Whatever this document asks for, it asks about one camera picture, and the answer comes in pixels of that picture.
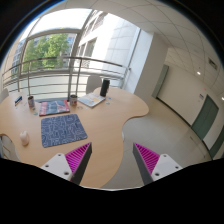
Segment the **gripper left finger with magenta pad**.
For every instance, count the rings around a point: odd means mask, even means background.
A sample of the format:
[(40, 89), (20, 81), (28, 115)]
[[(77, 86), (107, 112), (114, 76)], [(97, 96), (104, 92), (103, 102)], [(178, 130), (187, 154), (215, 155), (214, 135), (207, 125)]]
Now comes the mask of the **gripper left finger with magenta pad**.
[(67, 154), (57, 153), (42, 169), (79, 185), (92, 154), (92, 143), (73, 149)]

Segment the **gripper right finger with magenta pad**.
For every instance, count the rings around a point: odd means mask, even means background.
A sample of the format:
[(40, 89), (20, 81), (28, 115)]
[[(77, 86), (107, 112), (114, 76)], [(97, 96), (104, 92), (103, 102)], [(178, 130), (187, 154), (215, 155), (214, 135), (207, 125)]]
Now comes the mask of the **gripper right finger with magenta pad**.
[(133, 154), (145, 185), (182, 169), (168, 154), (157, 154), (138, 143), (133, 144)]

